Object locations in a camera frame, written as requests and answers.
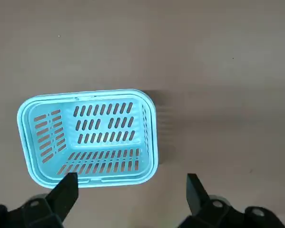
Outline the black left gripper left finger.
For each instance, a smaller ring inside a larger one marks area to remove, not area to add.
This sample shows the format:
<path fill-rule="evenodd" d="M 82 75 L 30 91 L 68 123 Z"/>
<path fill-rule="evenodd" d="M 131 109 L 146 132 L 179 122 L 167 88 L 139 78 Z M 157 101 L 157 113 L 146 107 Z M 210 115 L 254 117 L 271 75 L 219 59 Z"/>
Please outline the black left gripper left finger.
<path fill-rule="evenodd" d="M 14 210 L 0 204 L 0 228 L 62 228 L 79 196 L 78 175 L 68 173 L 51 192 Z"/>

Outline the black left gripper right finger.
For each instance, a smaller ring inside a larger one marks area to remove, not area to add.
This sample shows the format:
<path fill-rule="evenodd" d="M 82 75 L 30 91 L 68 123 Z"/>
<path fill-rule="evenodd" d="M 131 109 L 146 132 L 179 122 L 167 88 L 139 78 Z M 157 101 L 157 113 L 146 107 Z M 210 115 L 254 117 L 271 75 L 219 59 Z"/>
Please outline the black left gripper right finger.
<path fill-rule="evenodd" d="M 196 174 L 187 174 L 186 199 L 191 211 L 180 228 L 284 228 L 272 211 L 249 206 L 240 212 L 223 198 L 208 195 Z"/>

